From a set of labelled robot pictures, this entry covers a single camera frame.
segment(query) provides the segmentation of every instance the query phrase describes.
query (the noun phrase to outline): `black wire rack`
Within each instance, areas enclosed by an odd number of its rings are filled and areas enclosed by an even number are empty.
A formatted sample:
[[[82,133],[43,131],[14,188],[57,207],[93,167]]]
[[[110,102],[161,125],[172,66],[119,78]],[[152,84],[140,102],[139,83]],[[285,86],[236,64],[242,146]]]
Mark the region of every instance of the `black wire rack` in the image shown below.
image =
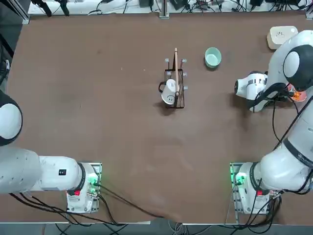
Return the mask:
[[[166,59],[168,64],[168,68],[164,71],[164,82],[166,83],[168,79],[172,79],[172,73],[176,72],[175,68],[175,55],[173,58],[173,66],[170,68],[170,60]],[[186,75],[183,72],[182,64],[186,62],[186,59],[180,60],[180,66],[178,69],[178,85],[179,85],[179,92],[175,94],[174,104],[166,105],[168,109],[183,109],[185,107],[185,96],[184,96],[184,76]]]

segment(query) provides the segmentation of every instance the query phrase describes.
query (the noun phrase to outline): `brown table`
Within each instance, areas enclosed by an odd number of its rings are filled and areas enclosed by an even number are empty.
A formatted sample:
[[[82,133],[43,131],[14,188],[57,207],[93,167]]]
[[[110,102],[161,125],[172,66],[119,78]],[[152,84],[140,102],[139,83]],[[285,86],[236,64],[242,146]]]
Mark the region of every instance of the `brown table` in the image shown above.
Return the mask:
[[[266,71],[266,34],[276,25],[313,29],[298,12],[33,18],[22,28],[8,93],[23,111],[15,144],[40,155],[101,161],[104,184],[141,207],[175,221],[220,223],[230,200],[230,162],[259,161],[276,144],[271,109],[252,114],[235,97],[235,80]],[[165,58],[186,58],[185,109],[167,112],[157,86]],[[203,61],[217,47],[222,63]],[[280,108],[281,136],[295,116]],[[39,192],[66,206],[64,192]],[[313,194],[284,195],[279,224],[312,225]],[[0,221],[63,221],[1,195]],[[117,221],[149,216],[108,197]],[[232,211],[228,223],[234,223]],[[106,210],[92,214],[108,220]]]

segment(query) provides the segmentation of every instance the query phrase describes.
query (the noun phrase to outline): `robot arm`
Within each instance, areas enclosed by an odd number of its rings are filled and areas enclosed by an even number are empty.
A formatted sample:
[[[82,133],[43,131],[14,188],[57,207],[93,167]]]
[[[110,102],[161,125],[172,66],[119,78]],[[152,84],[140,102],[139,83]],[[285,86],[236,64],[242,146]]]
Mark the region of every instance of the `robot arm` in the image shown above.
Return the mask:
[[[286,41],[272,55],[267,76],[254,71],[248,77],[238,79],[235,83],[235,94],[245,97],[248,108],[258,112],[288,83],[297,91],[305,91],[313,85],[310,71],[312,58],[313,31],[304,30]]]
[[[21,132],[22,120],[18,104],[0,91],[0,193],[64,190],[71,212],[98,211],[99,187],[93,184],[100,183],[100,176],[91,164],[63,156],[38,156],[8,145]]]
[[[313,169],[312,65],[313,31],[305,30],[286,41],[273,54],[263,90],[255,88],[262,87],[257,80],[252,80],[253,74],[236,81],[235,93],[245,97],[249,109],[255,112],[262,110],[288,83],[297,91],[307,91],[308,95],[306,108],[300,111],[302,113],[282,143],[259,163],[244,163],[240,167],[237,175],[244,177],[244,183],[238,185],[238,189],[244,213],[250,213],[257,190],[261,190],[261,195],[256,201],[263,203],[256,203],[253,213],[269,200],[269,190],[306,191],[310,187]],[[258,76],[262,78],[262,73],[259,72]]]

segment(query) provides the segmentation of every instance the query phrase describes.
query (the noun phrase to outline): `cable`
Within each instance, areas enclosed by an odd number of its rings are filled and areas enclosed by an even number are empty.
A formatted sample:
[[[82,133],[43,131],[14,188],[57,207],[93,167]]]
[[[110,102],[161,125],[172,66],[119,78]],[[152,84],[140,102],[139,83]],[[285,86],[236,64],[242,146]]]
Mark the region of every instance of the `cable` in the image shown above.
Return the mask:
[[[107,187],[104,187],[104,186],[102,186],[102,185],[100,185],[100,184],[93,184],[93,185],[95,185],[95,186],[98,186],[98,187],[101,187],[101,188],[105,189],[106,191],[108,191],[108,192],[110,192],[111,194],[113,194],[114,196],[116,196],[116,197],[118,197],[118,198],[122,199],[124,202],[126,202],[126,203],[127,203],[127,204],[129,204],[130,206],[135,207],[136,209],[140,210],[141,212],[144,212],[144,213],[146,213],[146,214],[148,214],[148,215],[150,215],[150,216],[153,216],[153,217],[155,217],[155,218],[164,218],[163,216],[156,215],[156,214],[153,214],[153,213],[150,213],[150,212],[148,212],[148,211],[144,210],[143,208],[141,208],[141,207],[139,207],[139,206],[135,205],[134,203],[132,203],[132,202],[130,202],[130,201],[128,201],[128,200],[126,200],[125,198],[123,198],[123,197],[119,196],[118,194],[116,194],[115,192],[111,191],[111,190],[110,190],[110,189],[108,189]]]
[[[298,114],[299,113],[299,109],[298,109],[297,105],[295,104],[295,101],[289,95],[287,96],[287,98],[293,103],[293,105],[294,105],[294,107],[295,107],[295,109],[297,111],[297,114]]]
[[[253,233],[255,233],[255,234],[264,234],[264,233],[266,233],[266,232],[271,228],[271,226],[272,226],[272,224],[273,224],[273,219],[274,219],[275,202],[276,202],[276,200],[274,200],[274,203],[273,203],[272,217],[271,217],[271,220],[270,220],[270,223],[269,223],[268,228],[265,229],[265,230],[262,231],[262,232],[257,232],[257,231],[253,231],[251,228],[248,227],[248,229],[249,229],[251,232],[253,232]]]
[[[274,119],[275,119],[275,108],[276,108],[276,99],[274,99],[274,104],[273,104],[273,115],[272,115],[272,128],[273,128],[273,132],[274,135],[276,137],[276,139],[279,141],[280,139],[278,138],[276,131],[275,131],[275,126],[274,126]]]
[[[257,189],[260,188],[261,182],[262,182],[262,179],[260,179],[260,182],[259,182],[259,185],[258,185]],[[239,227],[234,228],[235,230],[234,230],[230,235],[233,235],[233,234],[234,234],[235,232],[237,232],[238,230],[242,230],[242,229],[245,229],[245,228],[248,227],[249,221],[250,221],[250,219],[251,219],[251,217],[252,217],[252,214],[253,214],[253,210],[254,210],[254,206],[255,206],[255,201],[256,201],[257,195],[258,195],[258,192],[257,192],[257,190],[256,190],[256,191],[255,191],[254,200],[253,200],[252,209],[251,209],[251,213],[250,213],[250,216],[249,216],[247,222],[245,223],[245,225],[243,225],[243,226],[239,225]]]
[[[310,178],[313,176],[313,169],[309,172],[304,184],[301,186],[301,188],[299,188],[297,191],[292,191],[292,190],[288,190],[288,189],[285,189],[284,191],[286,192],[292,192],[292,193],[295,193],[295,194],[299,194],[299,195],[304,195],[304,194],[307,194],[308,192],[310,192],[310,189],[306,190],[305,192],[301,192],[305,186],[307,185],[308,181],[310,180]]]
[[[217,6],[219,6],[220,12],[222,12],[222,5],[219,4],[218,0],[215,0],[215,1],[216,1],[216,3],[217,3]]]
[[[277,0],[275,1],[274,6],[273,6],[269,11],[272,11],[272,9],[274,9],[274,7],[276,6],[276,4],[277,4]]]
[[[160,6],[158,5],[157,0],[156,0],[156,5],[157,5],[157,7],[158,7],[158,10],[161,12],[161,8],[160,8]]]
[[[108,214],[109,214],[109,217],[110,217],[110,220],[113,222],[114,225],[118,225],[118,223],[113,219],[113,216],[111,214],[111,211],[109,209],[109,206],[108,206],[108,203],[107,201],[104,199],[103,196],[101,196],[100,194],[98,195],[98,197],[101,199],[101,201],[104,203],[104,205],[106,206],[106,209],[108,211]]]
[[[313,99],[313,96],[310,97],[310,99],[308,100],[308,102],[302,107],[302,109],[299,111],[299,113],[297,114],[297,116],[293,119],[293,121],[291,122],[290,126],[287,128],[287,130],[285,131],[285,133],[283,134],[282,138],[279,140],[279,142],[277,143],[277,145],[274,147],[274,150],[282,143],[282,141],[284,140],[284,138],[286,137],[286,135],[288,134],[289,130],[292,128],[292,126],[295,124],[295,122],[298,120],[299,116],[303,113],[303,111],[307,108],[307,106],[311,103]]]
[[[125,224],[122,228],[118,229],[115,231],[115,233],[118,233],[119,231],[121,231],[122,229],[124,229],[126,226],[128,226],[128,224]]]
[[[48,210],[46,208],[42,208],[42,207],[38,207],[38,206],[34,206],[30,203],[27,203],[25,201],[23,201],[22,199],[20,199],[18,196],[10,193],[10,196],[14,197],[16,200],[18,200],[19,202],[23,203],[24,205],[27,205],[29,207],[32,207],[32,208],[36,208],[36,209],[39,209],[41,211],[46,211],[46,212],[50,212],[50,213],[66,213],[66,214],[74,214],[76,216],[80,216],[80,217],[83,217],[83,218],[86,218],[86,219],[92,219],[92,220],[95,220],[95,221],[99,221],[101,223],[103,223],[108,229],[110,229],[113,233],[117,234],[111,227],[108,226],[108,224],[111,224],[113,225],[112,223],[109,223],[107,221],[104,221],[104,220],[101,220],[101,219],[97,219],[97,218],[93,218],[93,217],[90,217],[90,216],[87,216],[87,215],[84,215],[84,214],[79,214],[79,213],[72,213],[72,212],[63,212],[62,209],[58,208],[58,210],[62,211],[62,212],[57,212],[57,211],[51,211],[51,210]]]
[[[128,0],[126,0],[126,4],[125,4],[124,10],[123,10],[123,14],[124,14],[124,13],[125,13],[125,11],[126,11],[127,2],[128,2]]]
[[[65,231],[66,231],[67,229],[69,229],[69,227],[70,227],[70,225],[68,225],[67,228],[62,231],[62,230],[59,228],[59,226],[58,226],[57,224],[55,224],[55,226],[57,226],[58,230],[61,232],[60,235],[62,235],[62,234],[67,235],[67,234],[65,233]]]
[[[71,218],[73,218],[73,220],[76,222],[76,223],[73,223],[72,221],[70,221],[68,218],[66,218],[66,216],[64,216],[62,213],[66,213],[66,211],[58,208],[58,207],[51,207],[49,205],[47,205],[46,203],[42,202],[41,200],[39,200],[37,197],[34,197],[32,196],[32,198],[34,198],[35,200],[37,200],[39,203],[37,202],[34,202],[30,199],[28,199],[27,197],[25,197],[25,195],[23,193],[20,193],[20,195],[22,196],[22,198],[24,198],[26,201],[32,203],[32,204],[35,204],[35,205],[39,205],[39,206],[45,206],[45,207],[48,207],[49,209],[53,210],[54,212],[58,213],[60,216],[62,216],[65,220],[67,220],[70,224],[74,224],[74,225],[80,225],[80,226],[83,226],[83,227],[90,227],[90,225],[85,225],[85,224],[81,224],[80,222],[78,222],[74,216],[72,216],[71,214],[69,216],[71,216]]]
[[[232,2],[234,2],[236,4],[238,4],[244,11],[246,11],[246,9],[239,2],[236,2],[236,1],[233,1],[233,0],[229,0],[229,1],[232,1]]]

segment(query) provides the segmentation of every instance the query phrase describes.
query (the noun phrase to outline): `green bowl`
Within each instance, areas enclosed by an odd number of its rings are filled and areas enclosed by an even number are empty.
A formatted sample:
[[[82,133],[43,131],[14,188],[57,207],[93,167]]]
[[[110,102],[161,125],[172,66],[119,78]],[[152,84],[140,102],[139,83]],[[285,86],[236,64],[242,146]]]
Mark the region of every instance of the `green bowl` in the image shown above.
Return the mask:
[[[204,60],[205,64],[209,68],[213,69],[216,68],[222,61],[222,54],[217,48],[210,47],[205,51]]]

